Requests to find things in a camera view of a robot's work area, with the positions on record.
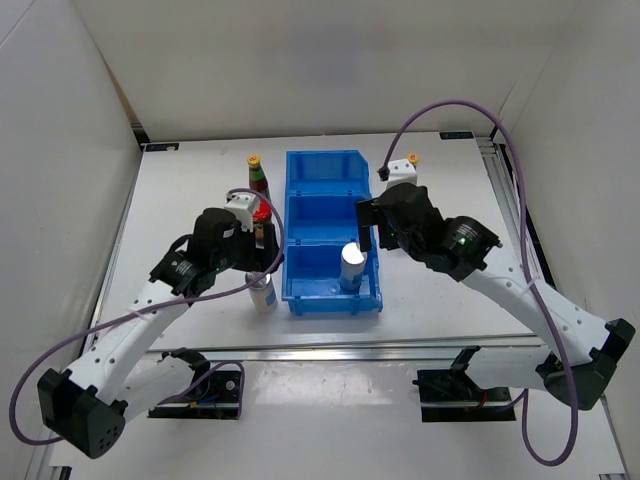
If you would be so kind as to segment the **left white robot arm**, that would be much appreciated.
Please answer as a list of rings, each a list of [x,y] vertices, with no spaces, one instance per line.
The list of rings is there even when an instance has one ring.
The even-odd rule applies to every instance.
[[[165,352],[134,369],[161,334],[205,296],[227,270],[272,272],[282,261],[279,221],[256,226],[251,214],[207,208],[192,233],[176,239],[130,310],[62,371],[47,370],[37,390],[43,422],[87,457],[112,448],[126,423],[163,403],[208,397],[211,363],[187,349]]]

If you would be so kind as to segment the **blue far storage bin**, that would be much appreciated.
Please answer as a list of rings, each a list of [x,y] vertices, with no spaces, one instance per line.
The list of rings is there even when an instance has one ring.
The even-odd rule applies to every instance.
[[[286,183],[288,195],[349,192],[369,198],[369,166],[358,150],[288,151]]]

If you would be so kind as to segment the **blue near storage bin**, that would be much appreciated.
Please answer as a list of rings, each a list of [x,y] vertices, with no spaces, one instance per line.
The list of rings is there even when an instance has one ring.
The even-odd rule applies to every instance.
[[[360,289],[343,290],[340,244],[292,244],[285,248],[282,273],[282,299],[297,316],[310,314],[364,315],[380,312],[383,297],[376,250],[368,254]]]

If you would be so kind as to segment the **aluminium front rail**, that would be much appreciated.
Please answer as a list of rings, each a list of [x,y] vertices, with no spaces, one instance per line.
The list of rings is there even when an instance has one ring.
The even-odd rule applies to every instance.
[[[498,335],[484,337],[452,337],[445,339],[398,340],[337,340],[313,339],[294,343],[276,341],[251,345],[231,343],[224,346],[204,345],[194,341],[180,341],[169,346],[154,345],[144,355],[145,360],[158,359],[164,352],[185,347],[203,354],[211,361],[427,361],[453,360],[463,348],[479,346],[483,349],[502,347],[524,350],[542,345],[533,335]]]

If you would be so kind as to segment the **left yellow-capped sauce bottle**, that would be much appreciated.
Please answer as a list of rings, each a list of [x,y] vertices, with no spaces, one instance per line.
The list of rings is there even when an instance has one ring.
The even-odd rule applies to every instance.
[[[249,168],[249,187],[260,192],[268,200],[271,200],[269,183],[258,155],[251,155],[247,158]]]

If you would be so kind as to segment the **yellow-capped sauce bottle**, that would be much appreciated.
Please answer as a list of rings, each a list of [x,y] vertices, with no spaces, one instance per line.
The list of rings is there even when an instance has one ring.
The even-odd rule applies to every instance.
[[[268,200],[271,200],[269,183],[258,155],[251,155],[247,158],[249,168],[249,187],[260,192]]]
[[[416,167],[420,161],[420,156],[415,152],[409,153],[407,155],[407,160],[413,167]]]

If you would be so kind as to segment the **blue middle storage bin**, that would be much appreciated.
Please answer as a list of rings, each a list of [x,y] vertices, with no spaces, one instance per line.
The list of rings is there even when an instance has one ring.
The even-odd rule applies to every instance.
[[[285,200],[286,243],[311,245],[358,241],[356,204],[369,199],[369,195],[359,192],[288,192]]]

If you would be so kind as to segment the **aluminium left rail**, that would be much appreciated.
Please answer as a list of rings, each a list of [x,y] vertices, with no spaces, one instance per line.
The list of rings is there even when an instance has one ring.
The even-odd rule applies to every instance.
[[[51,457],[58,442],[35,446],[24,475],[25,480],[52,480],[68,477],[68,466],[52,466]]]

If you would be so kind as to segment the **right yellow-capped sauce bottle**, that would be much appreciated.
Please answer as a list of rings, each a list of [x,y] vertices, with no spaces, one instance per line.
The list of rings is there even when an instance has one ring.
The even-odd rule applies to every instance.
[[[415,152],[409,153],[407,155],[407,160],[413,167],[416,167],[420,161],[420,156]]]

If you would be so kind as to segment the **blue storage bin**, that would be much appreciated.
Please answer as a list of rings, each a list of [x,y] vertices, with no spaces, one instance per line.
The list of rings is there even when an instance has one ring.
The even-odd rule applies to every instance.
[[[288,195],[349,192],[369,198],[369,166],[358,150],[288,151],[286,183]]]
[[[358,241],[356,204],[369,199],[369,195],[359,192],[288,192],[285,200],[286,243],[311,245]]]
[[[368,254],[360,289],[343,290],[340,244],[292,244],[285,248],[282,273],[282,299],[297,316],[310,314],[364,315],[380,312],[383,297],[376,250]]]

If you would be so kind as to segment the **aluminium rail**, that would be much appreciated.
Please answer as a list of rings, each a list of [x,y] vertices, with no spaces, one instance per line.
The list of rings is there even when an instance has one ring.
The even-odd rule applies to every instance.
[[[516,173],[505,144],[494,143],[491,137],[477,137],[480,155],[483,158],[494,195],[506,225],[511,244],[520,256],[520,208],[519,188]],[[526,211],[527,258],[531,272],[556,287],[545,252],[541,245],[529,211]]]
[[[533,335],[498,335],[484,337],[452,337],[445,339],[398,340],[337,340],[313,339],[294,343],[276,341],[251,345],[231,343],[224,346],[204,345],[194,341],[180,341],[169,346],[154,345],[144,355],[145,360],[158,359],[164,352],[185,347],[203,354],[211,361],[427,361],[453,360],[463,348],[479,346],[483,349],[502,347],[524,350],[542,345]]]
[[[24,475],[25,480],[52,480],[68,477],[68,466],[52,466],[51,457],[58,442],[35,446]]]

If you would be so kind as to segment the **silver-lid bead jar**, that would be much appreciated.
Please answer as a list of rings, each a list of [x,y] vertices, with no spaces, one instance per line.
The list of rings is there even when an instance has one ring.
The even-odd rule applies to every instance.
[[[260,272],[247,272],[245,283],[249,284],[248,291],[256,311],[268,314],[277,308],[277,295],[272,276],[265,274],[260,280],[257,280],[259,275]]]
[[[343,291],[353,293],[360,289],[366,262],[367,253],[360,249],[357,242],[348,243],[342,248],[339,284]]]

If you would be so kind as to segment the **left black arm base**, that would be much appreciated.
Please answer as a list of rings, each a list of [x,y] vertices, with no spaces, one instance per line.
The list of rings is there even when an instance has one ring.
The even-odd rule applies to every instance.
[[[196,350],[163,352],[162,358],[180,359],[194,372],[194,387],[177,400],[165,401],[148,411],[152,419],[239,420],[243,409],[246,371],[238,361],[212,364]]]

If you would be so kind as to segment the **left red-lid chili jar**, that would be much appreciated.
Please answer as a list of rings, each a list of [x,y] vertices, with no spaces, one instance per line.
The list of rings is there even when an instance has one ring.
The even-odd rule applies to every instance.
[[[278,245],[270,206],[261,201],[258,209],[253,213],[252,219],[256,247],[270,250],[277,249]]]

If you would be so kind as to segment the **aluminium right rail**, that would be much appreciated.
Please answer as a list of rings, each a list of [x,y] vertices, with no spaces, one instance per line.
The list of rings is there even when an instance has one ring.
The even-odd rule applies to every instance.
[[[505,144],[494,143],[491,137],[477,137],[480,155],[483,158],[494,195],[506,225],[511,244],[520,256],[520,208],[519,188],[516,173]],[[556,287],[545,252],[541,245],[529,211],[526,211],[527,258],[531,272]]]

